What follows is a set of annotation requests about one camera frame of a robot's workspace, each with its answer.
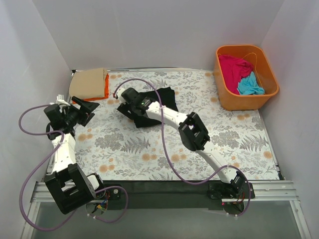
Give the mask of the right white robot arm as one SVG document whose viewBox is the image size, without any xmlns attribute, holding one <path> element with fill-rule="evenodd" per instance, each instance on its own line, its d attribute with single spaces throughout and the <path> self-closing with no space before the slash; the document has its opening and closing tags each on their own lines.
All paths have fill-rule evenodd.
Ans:
<svg viewBox="0 0 319 239">
<path fill-rule="evenodd" d="M 158 91 L 155 91 L 156 98 L 144 97 L 133 88 L 124 89 L 117 87 L 113 96 L 121 101 L 122 106 L 129 107 L 129 111 L 146 119 L 161 122 L 161 137 L 164 153 L 167 161 L 183 182 L 189 185 L 201 185 L 208 182 L 214 176 L 218 176 L 226 194 L 231 198 L 239 197 L 244 191 L 244 184 L 247 182 L 245 175 L 235 166 L 228 165 L 226 161 L 214 150 L 210 142 L 208 130 L 199 115 L 195 112 L 184 114 L 172 110 L 162 104 Z M 200 182 L 190 182 L 183 179 L 174 169 L 165 145 L 164 126 L 168 125 L 176 129 L 181 141 L 188 150 L 200 155 L 214 169 L 214 173 L 207 179 Z"/>
</svg>

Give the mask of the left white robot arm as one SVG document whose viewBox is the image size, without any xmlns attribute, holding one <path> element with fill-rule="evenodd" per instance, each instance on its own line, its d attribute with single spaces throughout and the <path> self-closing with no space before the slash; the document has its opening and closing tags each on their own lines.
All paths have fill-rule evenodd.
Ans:
<svg viewBox="0 0 319 239">
<path fill-rule="evenodd" d="M 53 168 L 44 182 L 55 203 L 63 214 L 68 214 L 95 199 L 105 196 L 106 187 L 101 177 L 92 173 L 85 175 L 75 157 L 75 126 L 86 126 L 93 118 L 93 111 L 99 106 L 95 102 L 87 102 L 72 97 L 74 105 L 58 95 L 56 102 L 44 109 L 49 119 L 47 130 L 53 132 L 48 138 L 57 150 L 53 157 Z"/>
</svg>

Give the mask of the turquoise t-shirt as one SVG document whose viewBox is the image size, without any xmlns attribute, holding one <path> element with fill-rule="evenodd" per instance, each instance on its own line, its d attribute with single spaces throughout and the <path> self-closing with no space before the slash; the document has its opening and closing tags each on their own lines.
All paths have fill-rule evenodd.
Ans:
<svg viewBox="0 0 319 239">
<path fill-rule="evenodd" d="M 264 95 L 265 90 L 257 83 L 255 73 L 252 71 L 249 76 L 242 78 L 238 83 L 237 90 L 240 95 Z"/>
</svg>

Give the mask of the aluminium frame rail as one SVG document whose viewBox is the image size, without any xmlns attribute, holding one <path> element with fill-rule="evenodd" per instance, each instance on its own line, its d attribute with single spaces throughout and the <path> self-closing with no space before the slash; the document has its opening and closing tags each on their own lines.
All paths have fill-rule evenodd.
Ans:
<svg viewBox="0 0 319 239">
<path fill-rule="evenodd" d="M 181 181 L 115 181 L 115 184 L 125 188 L 128 194 L 134 193 L 193 193 L 195 190 L 207 191 L 211 184 L 217 181 L 210 181 L 206 184 L 193 186 Z M 250 182 L 255 194 L 252 199 L 256 201 L 297 201 L 299 196 L 292 181 L 284 180 L 253 180 Z M 36 183 L 31 199 L 37 202 L 53 202 L 46 185 L 42 182 Z"/>
</svg>

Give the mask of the floral patterned table mat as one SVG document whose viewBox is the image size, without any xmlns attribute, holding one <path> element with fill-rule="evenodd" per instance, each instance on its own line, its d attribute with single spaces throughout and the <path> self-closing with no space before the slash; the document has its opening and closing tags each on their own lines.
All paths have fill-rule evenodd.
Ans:
<svg viewBox="0 0 319 239">
<path fill-rule="evenodd" d="M 209 71 L 110 72 L 109 90 L 118 85 L 148 92 L 171 87 L 180 112 L 196 112 L 208 129 L 214 150 L 249 180 L 277 180 L 279 170 L 258 111 L 227 111 L 219 101 Z M 120 101 L 101 100 L 86 126 L 76 127 L 75 157 L 85 174 L 104 180 L 177 180 L 164 153 L 161 126 L 136 128 L 117 108 Z M 204 180 L 213 169 L 186 149 L 177 130 L 164 127 L 169 159 L 185 180 Z"/>
</svg>

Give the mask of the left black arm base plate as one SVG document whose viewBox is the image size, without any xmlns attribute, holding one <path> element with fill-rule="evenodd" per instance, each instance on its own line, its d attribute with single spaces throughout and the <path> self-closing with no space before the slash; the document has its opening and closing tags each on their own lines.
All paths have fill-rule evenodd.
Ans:
<svg viewBox="0 0 319 239">
<path fill-rule="evenodd" d="M 95 196 L 92 200 L 119 200 L 121 197 L 120 184 L 104 184 L 95 190 Z"/>
</svg>

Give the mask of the pink t-shirt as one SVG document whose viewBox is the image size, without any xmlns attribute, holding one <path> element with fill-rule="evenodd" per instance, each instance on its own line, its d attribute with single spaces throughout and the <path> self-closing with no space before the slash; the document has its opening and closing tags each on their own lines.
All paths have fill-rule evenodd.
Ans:
<svg viewBox="0 0 319 239">
<path fill-rule="evenodd" d="M 219 55 L 218 59 L 227 89 L 239 95 L 238 84 L 242 78 L 246 78 L 251 74 L 254 69 L 253 64 L 245 59 L 230 55 Z"/>
</svg>

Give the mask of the beige folded t-shirt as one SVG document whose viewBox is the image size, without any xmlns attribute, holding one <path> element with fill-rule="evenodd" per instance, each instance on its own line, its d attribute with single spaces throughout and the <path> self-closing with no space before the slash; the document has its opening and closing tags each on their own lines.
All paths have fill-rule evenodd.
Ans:
<svg viewBox="0 0 319 239">
<path fill-rule="evenodd" d="M 84 99 L 86 90 L 89 86 L 100 83 L 102 84 L 102 88 L 104 87 L 106 75 L 107 70 L 105 68 L 75 72 L 70 83 L 69 95 L 71 97 L 76 96 L 80 99 Z"/>
</svg>

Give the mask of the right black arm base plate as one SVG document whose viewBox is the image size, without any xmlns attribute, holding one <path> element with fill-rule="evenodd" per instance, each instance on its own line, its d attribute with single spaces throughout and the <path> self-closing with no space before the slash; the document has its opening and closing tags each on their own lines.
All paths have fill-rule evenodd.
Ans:
<svg viewBox="0 0 319 239">
<path fill-rule="evenodd" d="M 251 199 L 255 198 L 255 193 L 252 183 L 249 183 L 250 189 L 247 183 L 239 189 L 234 189 L 230 184 L 222 183 L 221 181 L 211 181 L 208 184 L 208 196 L 211 199 L 238 199 L 244 195 L 245 199 L 248 199 L 250 194 Z"/>
</svg>

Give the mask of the orange plastic basket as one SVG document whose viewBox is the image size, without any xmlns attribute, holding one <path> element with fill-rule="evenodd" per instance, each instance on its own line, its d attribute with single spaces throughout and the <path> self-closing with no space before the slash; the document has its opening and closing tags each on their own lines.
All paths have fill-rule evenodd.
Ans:
<svg viewBox="0 0 319 239">
<path fill-rule="evenodd" d="M 263 95 L 237 95 L 226 87 L 224 73 L 220 66 L 219 56 L 230 55 L 244 59 L 254 66 L 257 83 L 265 90 Z M 279 85 L 264 51 L 255 45 L 224 45 L 215 53 L 213 70 L 218 97 L 222 107 L 228 111 L 258 110 L 279 91 Z"/>
</svg>

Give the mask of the orange folded t-shirt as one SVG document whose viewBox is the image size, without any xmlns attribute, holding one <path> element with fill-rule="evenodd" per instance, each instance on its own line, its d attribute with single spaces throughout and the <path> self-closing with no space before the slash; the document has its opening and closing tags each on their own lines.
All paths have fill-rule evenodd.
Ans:
<svg viewBox="0 0 319 239">
<path fill-rule="evenodd" d="M 85 101 L 97 101 L 104 100 L 109 97 L 109 74 L 105 76 L 104 87 L 102 84 L 98 83 L 97 85 L 91 85 L 86 90 Z"/>
</svg>

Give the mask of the black t-shirt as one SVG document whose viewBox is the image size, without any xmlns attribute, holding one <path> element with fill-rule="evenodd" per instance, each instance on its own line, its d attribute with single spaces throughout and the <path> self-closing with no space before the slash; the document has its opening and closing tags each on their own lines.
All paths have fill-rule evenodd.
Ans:
<svg viewBox="0 0 319 239">
<path fill-rule="evenodd" d="M 159 93 L 161 102 L 164 106 L 178 112 L 178 108 L 175 102 L 175 91 L 171 87 L 157 89 L 157 92 Z M 156 101 L 159 101 L 155 91 L 140 92 L 140 95 L 143 98 L 149 97 Z M 161 124 L 161 122 L 158 120 L 147 119 L 143 116 L 132 115 L 132 117 L 136 128 L 151 127 Z"/>
</svg>

